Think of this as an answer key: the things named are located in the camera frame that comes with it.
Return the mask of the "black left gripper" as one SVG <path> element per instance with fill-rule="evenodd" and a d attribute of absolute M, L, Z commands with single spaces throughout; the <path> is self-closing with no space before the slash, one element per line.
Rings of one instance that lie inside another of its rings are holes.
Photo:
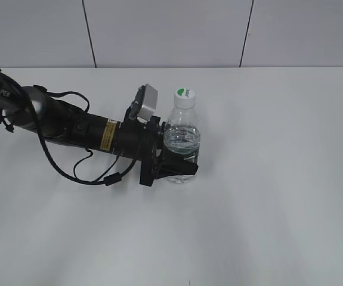
<path fill-rule="evenodd" d="M 179 176 L 194 176 L 197 152 L 178 154 L 171 151 L 157 151 L 163 148 L 162 140 L 168 129 L 168 122 L 152 116 L 148 122 L 125 119 L 120 127 L 120 155 L 141 162 L 140 184 L 152 186 L 155 179 Z"/>

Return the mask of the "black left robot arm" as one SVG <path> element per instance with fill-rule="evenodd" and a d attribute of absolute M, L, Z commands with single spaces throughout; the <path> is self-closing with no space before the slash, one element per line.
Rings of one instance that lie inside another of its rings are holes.
<path fill-rule="evenodd" d="M 157 90 L 140 86 L 122 121 L 91 114 L 64 100 L 64 93 L 39 85 L 21 86 L 0 69 L 0 124 L 12 132 L 22 128 L 36 133 L 51 165 L 47 143 L 101 151 L 140 163 L 140 184 L 157 179 L 195 175 L 198 165 L 167 149 L 165 123 L 155 116 Z"/>

